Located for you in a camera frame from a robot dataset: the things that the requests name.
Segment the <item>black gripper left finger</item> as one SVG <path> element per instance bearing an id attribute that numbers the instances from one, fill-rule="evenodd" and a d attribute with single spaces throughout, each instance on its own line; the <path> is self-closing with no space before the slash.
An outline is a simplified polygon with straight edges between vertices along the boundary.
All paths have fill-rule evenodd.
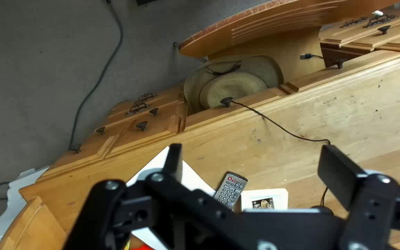
<path id="1" fill-rule="evenodd" d="M 180 180 L 182 177 L 182 144 L 172 142 L 169 145 L 164 166 L 162 174 L 165 178 Z"/>

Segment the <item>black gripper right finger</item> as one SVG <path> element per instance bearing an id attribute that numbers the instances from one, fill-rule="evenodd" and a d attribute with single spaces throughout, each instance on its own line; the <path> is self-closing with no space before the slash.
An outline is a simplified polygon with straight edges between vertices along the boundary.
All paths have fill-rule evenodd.
<path id="1" fill-rule="evenodd" d="M 368 173 L 333 144 L 321 148 L 318 176 L 336 198 L 352 198 Z"/>

